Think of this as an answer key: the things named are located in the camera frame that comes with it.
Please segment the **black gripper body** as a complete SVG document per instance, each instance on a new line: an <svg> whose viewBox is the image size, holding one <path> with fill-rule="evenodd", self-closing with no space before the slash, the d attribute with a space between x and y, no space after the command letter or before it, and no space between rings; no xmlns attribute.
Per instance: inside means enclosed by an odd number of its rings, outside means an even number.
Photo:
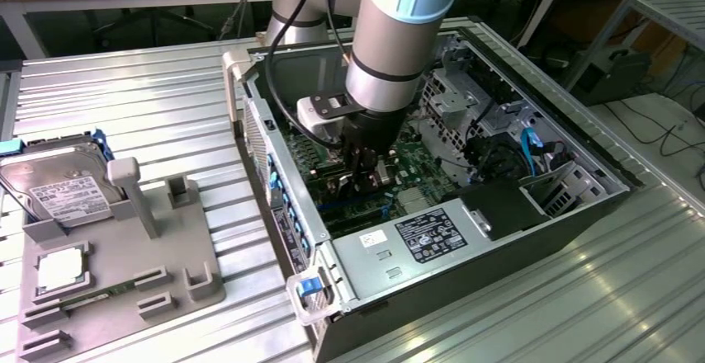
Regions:
<svg viewBox="0 0 705 363"><path fill-rule="evenodd" d="M344 147L387 152L400 136L405 120L405 109L392 112L365 110L348 114L344 118Z"/></svg>

